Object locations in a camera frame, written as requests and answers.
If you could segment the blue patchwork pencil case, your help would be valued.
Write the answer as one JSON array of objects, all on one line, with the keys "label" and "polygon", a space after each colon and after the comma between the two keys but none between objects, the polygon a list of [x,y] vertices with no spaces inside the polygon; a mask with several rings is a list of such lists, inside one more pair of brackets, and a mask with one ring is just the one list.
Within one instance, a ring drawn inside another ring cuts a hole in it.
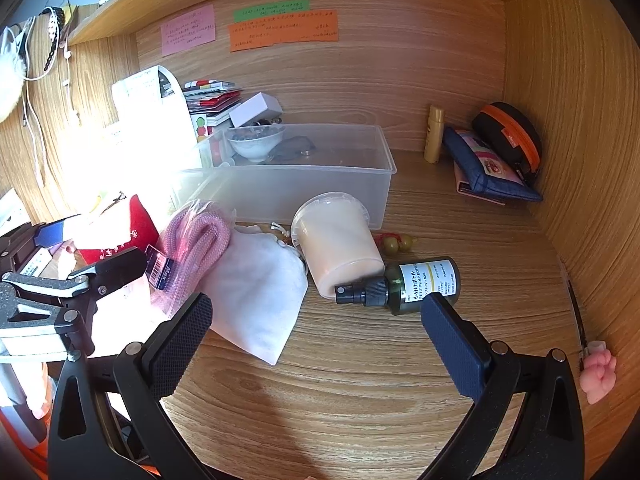
[{"label": "blue patchwork pencil case", "polygon": [[442,145],[462,169],[474,192],[498,200],[541,202],[542,196],[511,169],[483,140],[472,132],[444,129]]}]

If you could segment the pink wallet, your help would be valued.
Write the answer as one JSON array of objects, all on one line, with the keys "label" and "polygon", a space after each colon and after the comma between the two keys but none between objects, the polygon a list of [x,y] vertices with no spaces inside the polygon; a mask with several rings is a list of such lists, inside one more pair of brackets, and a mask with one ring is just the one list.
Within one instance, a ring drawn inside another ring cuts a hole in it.
[{"label": "pink wallet", "polygon": [[456,179],[456,191],[459,194],[477,198],[478,200],[484,200],[484,202],[492,203],[499,206],[504,206],[506,204],[504,200],[498,200],[498,198],[474,192],[470,187],[469,182],[466,180],[464,172],[456,162],[454,163],[454,178]]}]

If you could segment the pink sticky note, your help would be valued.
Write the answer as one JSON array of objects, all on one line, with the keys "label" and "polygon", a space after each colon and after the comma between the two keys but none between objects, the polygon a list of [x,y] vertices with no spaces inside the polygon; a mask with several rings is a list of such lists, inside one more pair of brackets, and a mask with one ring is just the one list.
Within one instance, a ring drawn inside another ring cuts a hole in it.
[{"label": "pink sticky note", "polygon": [[198,6],[160,25],[163,56],[191,50],[216,40],[215,9],[211,3]]}]

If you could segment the clear plastic storage bin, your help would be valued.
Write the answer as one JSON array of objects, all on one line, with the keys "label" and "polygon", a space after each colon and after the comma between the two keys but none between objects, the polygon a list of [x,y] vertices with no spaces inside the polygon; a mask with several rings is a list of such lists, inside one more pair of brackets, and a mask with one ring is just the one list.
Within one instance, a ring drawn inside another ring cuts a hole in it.
[{"label": "clear plastic storage bin", "polygon": [[314,196],[344,192],[366,207],[369,226],[385,217],[397,168],[384,132],[371,125],[278,125],[282,141],[260,164],[235,156],[229,167],[186,170],[171,190],[171,206],[211,200],[241,222],[289,224]]}]

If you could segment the white cloth pouch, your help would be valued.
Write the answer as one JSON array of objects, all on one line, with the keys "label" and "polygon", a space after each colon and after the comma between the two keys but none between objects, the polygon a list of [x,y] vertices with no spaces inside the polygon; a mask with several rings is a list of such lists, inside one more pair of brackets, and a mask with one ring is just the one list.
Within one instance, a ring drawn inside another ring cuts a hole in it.
[{"label": "white cloth pouch", "polygon": [[259,226],[232,230],[224,254],[198,283],[213,305],[210,329],[276,365],[308,289],[297,249]]}]

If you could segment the black orange round case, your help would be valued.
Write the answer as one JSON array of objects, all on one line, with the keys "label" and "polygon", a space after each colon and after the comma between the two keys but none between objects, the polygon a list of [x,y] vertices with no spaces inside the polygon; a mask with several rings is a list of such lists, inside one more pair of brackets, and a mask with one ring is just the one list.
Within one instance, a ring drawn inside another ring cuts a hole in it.
[{"label": "black orange round case", "polygon": [[506,102],[484,105],[473,131],[527,184],[537,180],[542,162],[540,137],[530,120]]}]

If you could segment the white bowl of trinkets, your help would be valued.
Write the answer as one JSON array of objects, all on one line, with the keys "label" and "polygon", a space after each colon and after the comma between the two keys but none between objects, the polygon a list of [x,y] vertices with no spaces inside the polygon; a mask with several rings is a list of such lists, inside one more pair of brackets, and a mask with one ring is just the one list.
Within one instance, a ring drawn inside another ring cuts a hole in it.
[{"label": "white bowl of trinkets", "polygon": [[233,151],[255,164],[264,162],[283,138],[282,125],[232,128],[226,133]]}]

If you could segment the pink paw squishy toy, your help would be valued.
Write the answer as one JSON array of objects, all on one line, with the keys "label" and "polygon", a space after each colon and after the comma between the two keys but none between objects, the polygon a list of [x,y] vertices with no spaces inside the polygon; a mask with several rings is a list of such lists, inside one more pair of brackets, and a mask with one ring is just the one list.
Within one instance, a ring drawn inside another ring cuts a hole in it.
[{"label": "pink paw squishy toy", "polygon": [[616,356],[604,341],[591,341],[587,346],[587,356],[582,360],[579,385],[590,405],[604,399],[616,383]]}]

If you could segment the red and gold pouch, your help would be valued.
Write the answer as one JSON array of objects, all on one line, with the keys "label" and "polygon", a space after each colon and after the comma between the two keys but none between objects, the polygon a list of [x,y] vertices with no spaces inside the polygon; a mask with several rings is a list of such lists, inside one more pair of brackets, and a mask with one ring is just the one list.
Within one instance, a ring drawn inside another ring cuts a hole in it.
[{"label": "red and gold pouch", "polygon": [[70,241],[86,263],[96,263],[129,248],[144,252],[159,236],[150,214],[134,194],[81,220]]}]

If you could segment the small white box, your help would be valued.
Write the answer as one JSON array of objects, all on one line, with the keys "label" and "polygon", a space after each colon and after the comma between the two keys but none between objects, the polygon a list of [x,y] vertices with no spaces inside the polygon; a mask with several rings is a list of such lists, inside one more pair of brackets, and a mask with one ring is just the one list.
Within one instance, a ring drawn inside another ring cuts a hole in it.
[{"label": "small white box", "polygon": [[264,92],[258,92],[236,106],[230,112],[230,120],[234,128],[240,128],[263,119],[277,118],[282,113],[282,107],[276,98]]}]

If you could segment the fruit pattern box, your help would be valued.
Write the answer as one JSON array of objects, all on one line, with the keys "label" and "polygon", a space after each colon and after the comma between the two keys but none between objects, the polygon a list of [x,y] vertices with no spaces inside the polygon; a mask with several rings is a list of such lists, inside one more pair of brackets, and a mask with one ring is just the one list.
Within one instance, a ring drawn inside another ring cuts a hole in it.
[{"label": "fruit pattern box", "polygon": [[193,114],[191,116],[191,120],[194,133],[196,135],[196,140],[198,142],[202,142],[209,136],[207,117],[205,114]]}]

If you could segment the green spray bottle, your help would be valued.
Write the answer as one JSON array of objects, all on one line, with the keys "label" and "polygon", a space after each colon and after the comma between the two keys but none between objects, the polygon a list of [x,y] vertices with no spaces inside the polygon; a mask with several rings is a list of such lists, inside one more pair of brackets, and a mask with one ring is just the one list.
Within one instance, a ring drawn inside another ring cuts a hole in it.
[{"label": "green spray bottle", "polygon": [[460,290],[457,263],[451,257],[440,257],[390,263],[380,276],[336,285],[334,296],[337,304],[362,304],[403,315],[419,312],[422,300],[432,292],[439,292],[450,304],[455,304]]}]

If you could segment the yellow cosmetic tube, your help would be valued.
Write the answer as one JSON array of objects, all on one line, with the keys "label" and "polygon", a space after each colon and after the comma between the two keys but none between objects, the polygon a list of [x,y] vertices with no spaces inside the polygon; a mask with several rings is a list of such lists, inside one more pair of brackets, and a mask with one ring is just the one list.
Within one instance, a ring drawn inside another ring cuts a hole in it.
[{"label": "yellow cosmetic tube", "polygon": [[427,128],[424,146],[424,159],[430,164],[437,164],[442,150],[445,112],[442,108],[431,105],[427,117]]}]

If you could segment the stack of books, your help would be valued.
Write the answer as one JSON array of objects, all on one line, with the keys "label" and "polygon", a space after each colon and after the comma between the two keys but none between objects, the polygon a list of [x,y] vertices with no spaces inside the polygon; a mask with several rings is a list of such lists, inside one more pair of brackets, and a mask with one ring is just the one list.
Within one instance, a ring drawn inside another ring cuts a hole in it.
[{"label": "stack of books", "polygon": [[184,84],[182,94],[192,117],[218,126],[229,120],[232,108],[240,104],[242,88],[231,81],[201,79]]}]

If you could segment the cream jar with lid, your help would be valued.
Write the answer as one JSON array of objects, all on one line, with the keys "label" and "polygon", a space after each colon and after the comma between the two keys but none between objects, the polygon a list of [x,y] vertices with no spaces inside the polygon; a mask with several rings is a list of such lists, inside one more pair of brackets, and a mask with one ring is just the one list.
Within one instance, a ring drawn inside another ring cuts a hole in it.
[{"label": "cream jar with lid", "polygon": [[291,238],[323,298],[333,299],[338,285],[384,271],[367,208],[347,193],[329,192],[307,200],[293,218]]}]

